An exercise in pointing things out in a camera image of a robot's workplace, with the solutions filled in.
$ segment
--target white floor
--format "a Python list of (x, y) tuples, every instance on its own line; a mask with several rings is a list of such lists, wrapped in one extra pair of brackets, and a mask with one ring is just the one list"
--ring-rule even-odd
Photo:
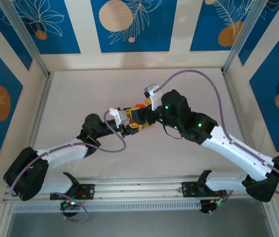
[[(179, 69), (56, 72), (35, 149), (50, 148), (75, 138), (88, 114), (96, 113), (103, 117), (109, 108), (143, 103), (144, 87), (154, 82), (161, 85), (177, 71)], [(241, 139), (220, 69), (201, 71), (218, 87), (228, 131)], [(221, 123), (215, 92), (202, 76), (192, 73), (179, 75), (163, 89), (163, 93), (172, 89), (186, 96), (192, 111), (205, 113)], [(169, 129), (169, 132), (178, 136), (176, 130)], [(122, 147), (120, 140), (113, 135), (99, 141), (104, 149)], [(97, 151), (61, 169), (76, 177), (198, 175), (205, 169), (239, 170), (229, 160), (209, 149), (167, 136), (158, 123), (126, 137), (125, 141), (127, 148), (122, 153)]]

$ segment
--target orange object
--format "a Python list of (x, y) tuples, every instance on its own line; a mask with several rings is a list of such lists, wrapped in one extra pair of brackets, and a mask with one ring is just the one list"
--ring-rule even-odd
[(135, 105), (135, 108), (145, 108), (146, 107), (146, 105), (144, 105), (144, 104), (137, 104), (137, 105)]

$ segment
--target purple cable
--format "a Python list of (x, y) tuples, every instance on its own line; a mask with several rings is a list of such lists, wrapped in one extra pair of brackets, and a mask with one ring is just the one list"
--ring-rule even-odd
[(68, 195), (65, 195), (65, 194), (61, 194), (61, 193), (55, 193), (57, 195), (60, 195), (60, 196), (63, 196), (64, 198), (67, 198), (69, 199), (70, 201), (76, 203), (79, 207), (81, 207), (84, 212), (85, 212), (85, 217), (81, 220), (74, 220), (74, 219), (71, 219), (71, 218), (68, 218), (67, 216), (64, 215), (64, 212), (62, 213), (62, 215), (64, 216), (64, 218), (68, 221), (72, 221), (72, 222), (83, 222), (83, 221), (86, 221), (88, 219), (88, 211), (86, 210), (86, 208), (78, 201), (74, 200), (72, 197), (68, 196)]
[[(222, 122), (222, 128), (224, 130), (224, 134), (225, 136), (227, 137), (227, 139), (230, 141), (230, 142), (233, 142), (232, 138), (230, 137), (229, 133), (227, 132), (227, 129), (226, 129), (226, 125), (225, 125), (225, 120), (224, 120), (224, 115), (223, 115), (223, 106), (222, 106), (222, 101), (221, 101), (221, 98), (220, 98), (220, 95), (219, 95), (219, 92), (218, 92), (218, 89), (217, 87), (215, 86), (214, 82), (203, 72), (201, 71), (198, 71), (198, 70), (195, 70), (195, 69), (186, 69), (186, 70), (182, 70), (182, 71), (179, 71), (175, 74), (173, 74), (171, 77), (168, 78), (168, 80), (166, 80), (157, 90), (154, 91), (154, 93), (157, 93), (158, 91), (160, 91), (162, 88), (165, 87), (165, 85), (167, 85), (174, 77), (176, 77), (177, 75), (179, 74), (182, 74), (182, 73), (197, 73), (197, 74), (200, 74), (202, 75), (203, 77), (205, 77), (208, 82), (212, 85), (212, 87), (214, 88), (215, 90), (215, 93), (216, 93), (216, 96), (217, 96), (217, 99), (218, 99), (218, 105), (219, 105), (219, 113), (220, 113), (220, 119), (221, 119), (221, 122)], [(247, 148), (243, 147), (242, 145), (234, 142), (235, 146), (237, 146), (238, 148), (242, 149), (243, 151), (247, 152), (248, 154), (252, 155), (253, 157), (255, 157), (258, 161), (260, 161), (261, 163), (264, 163), (265, 160), (263, 160), (262, 158), (260, 158), (259, 156), (257, 156), (256, 154), (254, 154), (253, 152), (249, 151)], [(275, 167), (273, 167), (272, 165), (270, 164), (267, 164), (267, 167), (269, 167), (270, 169), (274, 170), (276, 173), (279, 174), (279, 170), (276, 169)]]
[[(109, 151), (109, 150), (105, 150), (105, 149), (102, 149), (102, 148), (99, 148), (93, 144), (90, 144), (90, 143), (84, 143), (84, 142), (78, 142), (78, 143), (73, 143), (73, 144), (67, 144), (67, 145), (64, 145), (64, 146), (61, 146), (61, 147), (57, 147), (57, 148), (54, 148), (52, 150), (49, 151), (49, 153), (53, 153), (55, 151), (58, 151), (58, 150), (61, 150), (61, 149), (64, 149), (64, 148), (67, 148), (67, 147), (71, 147), (71, 146), (79, 146), (79, 145), (86, 145), (86, 146), (89, 146), (89, 147), (93, 147), (95, 149), (98, 149), (100, 151), (103, 151), (103, 152), (108, 152), (108, 153), (117, 153), (117, 152), (122, 152), (125, 150), (126, 148), (126, 143), (124, 141), (124, 139), (116, 132), (114, 131), (114, 129), (109, 125), (109, 123), (107, 122), (107, 119), (106, 119), (106, 115), (109, 113), (110, 111), (106, 111), (104, 113), (104, 122), (106, 124), (106, 126), (123, 142), (123, 145), (124, 147), (119, 149), (119, 150), (115, 150), (115, 151)], [(36, 157), (34, 160), (32, 160), (30, 163), (28, 163), (24, 169), (22, 169), (22, 171), (18, 174), (18, 176), (16, 177), (16, 179), (14, 180), (13, 184), (11, 185), (11, 188), (10, 188), (10, 191), (9, 191), (9, 194), (10, 196), (12, 197), (16, 197), (17, 195), (14, 195), (12, 193), (13, 189), (15, 188), (15, 185), (17, 184), (17, 182), (20, 180), (20, 178), (22, 177), (22, 175), (26, 172), (26, 170), (31, 167), (36, 161), (38, 161), (40, 158), (44, 157), (44, 156), (47, 156), (49, 155), (49, 153), (45, 152), (41, 155), (39, 155), (38, 157)]]

